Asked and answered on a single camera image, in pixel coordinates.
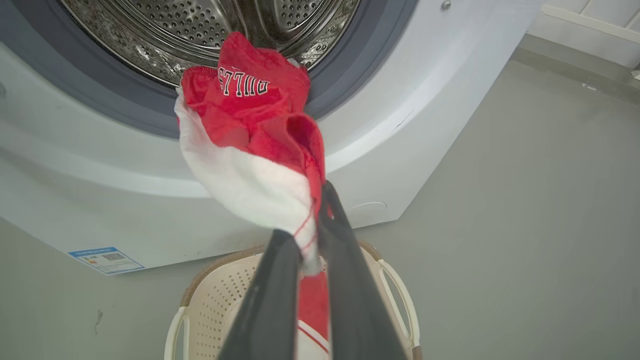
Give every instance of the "gray floor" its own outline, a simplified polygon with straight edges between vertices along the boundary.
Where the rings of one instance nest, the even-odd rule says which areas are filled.
[[[357,234],[428,359],[639,359],[639,189],[640,109],[511,61],[403,217]],[[207,264],[106,277],[2,219],[0,238],[1,359],[160,359]]]

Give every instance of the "plastic laundry basket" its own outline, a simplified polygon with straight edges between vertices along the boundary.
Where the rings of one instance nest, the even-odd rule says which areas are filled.
[[[380,253],[372,245],[360,241],[360,247],[407,358],[422,359],[418,318],[400,276],[382,260]],[[184,325],[184,360],[217,358],[263,252],[264,247],[256,247],[225,256],[193,279],[184,292],[180,308],[169,327],[164,360],[173,360],[175,357],[181,324]],[[385,274],[397,288],[409,324],[403,321]]]

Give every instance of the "white stripe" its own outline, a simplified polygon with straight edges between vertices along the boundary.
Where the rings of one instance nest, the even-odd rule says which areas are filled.
[[[320,345],[324,346],[325,349],[329,349],[329,341],[325,339],[319,332],[317,332],[313,327],[309,326],[302,320],[298,320],[298,327],[306,331],[312,338],[317,340]]]
[[[232,213],[262,227],[298,232],[296,243],[306,246],[316,233],[313,215],[307,220],[313,206],[307,177],[235,147],[216,146],[199,114],[186,104],[182,88],[176,91],[180,149],[196,178]],[[320,271],[316,244],[303,257],[306,274]]]

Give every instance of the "washing machine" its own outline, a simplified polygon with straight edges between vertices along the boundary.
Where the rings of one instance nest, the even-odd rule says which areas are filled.
[[[305,111],[352,225],[396,220],[540,6],[1,0],[0,216],[105,274],[263,243],[269,229],[194,178],[173,113],[182,71],[215,67],[226,35],[241,31],[308,68]]]

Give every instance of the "qr code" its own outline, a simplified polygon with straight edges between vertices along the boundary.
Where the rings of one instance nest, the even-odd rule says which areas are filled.
[[[124,259],[125,257],[118,253],[118,252],[114,252],[113,254],[104,254],[102,255],[103,258],[109,260],[109,261],[114,261],[114,260],[121,260]]]

